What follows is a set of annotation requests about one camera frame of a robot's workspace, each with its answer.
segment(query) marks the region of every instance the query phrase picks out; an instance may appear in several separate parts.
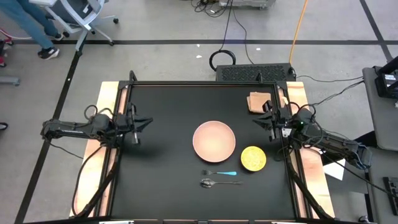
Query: fork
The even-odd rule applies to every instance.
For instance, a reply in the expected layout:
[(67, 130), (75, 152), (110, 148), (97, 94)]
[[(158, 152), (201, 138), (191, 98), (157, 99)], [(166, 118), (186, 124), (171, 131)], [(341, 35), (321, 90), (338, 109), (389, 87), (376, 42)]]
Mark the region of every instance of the fork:
[(235, 171), (232, 172), (212, 172), (210, 170), (202, 170), (203, 175), (211, 175), (211, 174), (224, 174), (224, 175), (237, 175)]

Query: blue jeans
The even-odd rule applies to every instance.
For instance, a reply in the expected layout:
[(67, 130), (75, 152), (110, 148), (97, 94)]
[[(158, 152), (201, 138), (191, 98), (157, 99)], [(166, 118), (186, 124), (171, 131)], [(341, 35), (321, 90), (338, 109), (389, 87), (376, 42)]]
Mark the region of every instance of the blue jeans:
[(0, 0), (0, 10), (14, 20), (19, 27), (27, 32), (42, 48), (53, 47), (53, 43), (37, 27), (37, 24), (30, 18), (31, 15), (44, 27), (47, 35), (55, 37), (58, 34), (52, 21), (45, 18), (43, 11), (29, 0)]

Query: blue fork handle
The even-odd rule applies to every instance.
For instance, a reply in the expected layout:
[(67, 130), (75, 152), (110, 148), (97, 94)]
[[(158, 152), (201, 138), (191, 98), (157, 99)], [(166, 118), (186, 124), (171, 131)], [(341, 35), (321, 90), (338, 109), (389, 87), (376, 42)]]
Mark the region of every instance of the blue fork handle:
[(237, 173), (234, 171), (234, 172), (217, 172), (217, 174), (236, 175)]

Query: metal spoon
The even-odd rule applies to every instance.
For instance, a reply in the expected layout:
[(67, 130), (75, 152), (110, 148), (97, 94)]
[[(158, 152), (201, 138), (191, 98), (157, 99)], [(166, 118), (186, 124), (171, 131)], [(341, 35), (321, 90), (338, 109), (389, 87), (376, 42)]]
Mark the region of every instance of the metal spoon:
[(215, 184), (235, 184), (235, 185), (241, 185), (243, 182), (241, 181), (233, 181), (233, 182), (215, 182), (214, 180), (211, 180), (209, 178), (203, 179), (200, 181), (200, 185), (204, 188), (210, 188)]

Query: floor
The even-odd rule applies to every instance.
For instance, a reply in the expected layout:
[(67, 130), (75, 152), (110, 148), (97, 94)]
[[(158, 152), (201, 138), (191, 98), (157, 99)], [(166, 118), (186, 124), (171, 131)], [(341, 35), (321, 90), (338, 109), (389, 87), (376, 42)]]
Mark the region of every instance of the floor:
[[(255, 63), (288, 61), (303, 3), (277, 0), (263, 11), (235, 9), (248, 30), (248, 39), (253, 40), (248, 54)], [(398, 55), (397, 7), (395, 0), (309, 1), (292, 61), (295, 71), (298, 75), (334, 80), (358, 77), (364, 67), (384, 65)], [(17, 41), (7, 51), (8, 66), (0, 69), (0, 75), (15, 75), (22, 81), (19, 87), (0, 88), (0, 102), (4, 105), (0, 108), (1, 120), (10, 125), (0, 134), (2, 223), (14, 223), (16, 218), (17, 222), (34, 222), (68, 217), (81, 161), (52, 147), (37, 185), (31, 184), (34, 191), (30, 204), (24, 200), (20, 209), (43, 145), (39, 134), (43, 121), (53, 115), (67, 121), (84, 121), (83, 110), (96, 103), (101, 82), (127, 80), (130, 70), (139, 80), (215, 79), (208, 57), (220, 47), (228, 13), (216, 19), (195, 13), (190, 1), (110, 0), (102, 14), (119, 17), (118, 25), (101, 25), (115, 40), (113, 47), (100, 41), (103, 38), (99, 35), (90, 34), (80, 58), (70, 41), (76, 35), (57, 44), (61, 55), (54, 60), (36, 57), (39, 48), (31, 41)], [(1, 13), (0, 26), (11, 34), (26, 36)], [(244, 39), (244, 31), (233, 17), (226, 38)], [(249, 63), (243, 44), (226, 44), (224, 49), (234, 52), (237, 64)], [(229, 63), (228, 57), (215, 58), (215, 64)], [(318, 83), (307, 78), (300, 81), (305, 84), (309, 102), (320, 101), (352, 83)], [(62, 90), (68, 90), (67, 94), (61, 94)], [(317, 120), (324, 128), (349, 138), (373, 130), (364, 85), (318, 106)], [(86, 141), (59, 139), (53, 143), (83, 155)], [(363, 207), (355, 206), (364, 203), (358, 193), (346, 196), (347, 192), (333, 186), (330, 191), (338, 217), (354, 221), (366, 213)]]

